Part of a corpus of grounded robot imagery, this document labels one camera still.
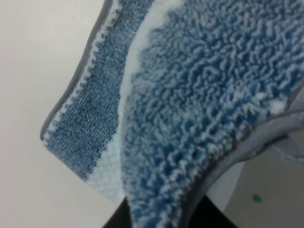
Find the blue chenille microfiber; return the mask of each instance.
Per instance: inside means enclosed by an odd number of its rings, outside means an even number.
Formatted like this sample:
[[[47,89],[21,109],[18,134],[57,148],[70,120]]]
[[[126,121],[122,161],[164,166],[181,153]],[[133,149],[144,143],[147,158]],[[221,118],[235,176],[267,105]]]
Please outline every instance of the blue chenille microfiber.
[[[121,89],[133,227],[178,227],[195,178],[284,113],[303,78],[301,0],[153,1]]]

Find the gray fabric trim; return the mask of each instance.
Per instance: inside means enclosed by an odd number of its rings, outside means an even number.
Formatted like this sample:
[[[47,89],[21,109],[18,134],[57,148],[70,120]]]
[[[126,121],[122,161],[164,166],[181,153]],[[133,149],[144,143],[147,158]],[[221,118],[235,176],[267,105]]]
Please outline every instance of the gray fabric trim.
[[[87,65],[88,59],[89,59],[89,53],[92,49],[92,43],[96,37],[96,33],[100,30],[100,28],[102,27],[102,25],[104,24],[105,20],[107,19],[108,15],[109,15],[109,11],[112,7],[113,4],[113,0],[104,0],[104,4],[103,7],[101,9],[101,12],[97,18],[97,21],[91,31],[90,37],[86,43],[85,46],[85,50],[82,54],[82,57],[80,59],[80,62],[77,66],[77,69],[69,83],[69,85],[67,86],[67,89],[65,90],[65,92],[63,93],[62,97],[60,98],[60,100],[57,102],[57,104],[54,106],[54,108],[52,109],[52,111],[50,112],[50,114],[47,116],[45,122],[42,125],[42,129],[40,131],[40,139],[43,140],[44,139],[44,134],[46,133],[49,124],[51,123],[51,121],[53,120],[55,114],[60,110],[60,108],[62,107],[62,105],[64,104],[64,102],[70,97],[70,95],[72,94],[77,82],[80,79],[80,76],[82,75],[85,66]]]
[[[221,176],[229,167],[242,158],[247,157],[252,151],[263,147],[273,140],[282,137],[290,132],[299,131],[304,128],[304,109],[286,112],[267,122],[257,126],[251,134],[236,149],[229,152],[212,167],[206,175],[197,178],[194,187],[187,196],[183,205],[183,214],[179,227],[187,228],[190,218],[197,207],[200,199],[205,195],[214,181]]]
[[[292,165],[304,165],[304,148],[290,137],[274,143],[270,149],[273,153]]]

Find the gray stitched edge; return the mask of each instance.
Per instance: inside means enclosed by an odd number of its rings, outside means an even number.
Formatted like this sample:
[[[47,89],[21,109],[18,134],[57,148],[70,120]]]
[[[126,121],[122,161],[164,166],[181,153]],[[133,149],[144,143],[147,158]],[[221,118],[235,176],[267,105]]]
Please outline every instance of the gray stitched edge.
[[[102,25],[104,24],[105,20],[107,19],[108,15],[109,15],[109,11],[112,7],[113,4],[113,0],[104,0],[104,4],[103,7],[101,9],[101,12],[97,18],[97,21],[91,31],[91,34],[89,36],[89,39],[86,43],[85,46],[85,50],[82,54],[82,57],[79,61],[79,64],[76,68],[76,71],[69,83],[69,85],[67,86],[67,89],[65,90],[65,92],[63,93],[62,97],[60,98],[60,100],[57,102],[57,104],[54,106],[54,108],[52,109],[52,111],[50,112],[50,114],[47,116],[46,120],[44,121],[41,131],[40,131],[40,139],[43,141],[44,139],[44,134],[47,132],[48,126],[50,125],[52,119],[55,117],[55,114],[59,111],[59,109],[62,107],[62,105],[64,104],[64,102],[70,97],[70,95],[72,94],[77,82],[80,79],[80,76],[82,75],[85,66],[87,65],[88,59],[89,59],[89,53],[92,49],[92,43],[96,37],[97,32],[100,30],[100,28],[102,27]]]

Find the blue mop pad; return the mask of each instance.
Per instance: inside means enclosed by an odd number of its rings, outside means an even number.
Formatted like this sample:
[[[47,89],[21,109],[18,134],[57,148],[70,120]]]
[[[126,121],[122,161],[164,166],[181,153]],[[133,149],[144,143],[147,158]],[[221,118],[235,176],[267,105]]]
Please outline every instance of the blue mop pad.
[[[105,0],[75,75],[41,131],[43,143],[113,202],[124,197],[118,103],[125,59],[152,0]]]
[[[303,78],[301,0],[154,0],[119,106],[133,227],[181,227],[197,180],[303,128]]]

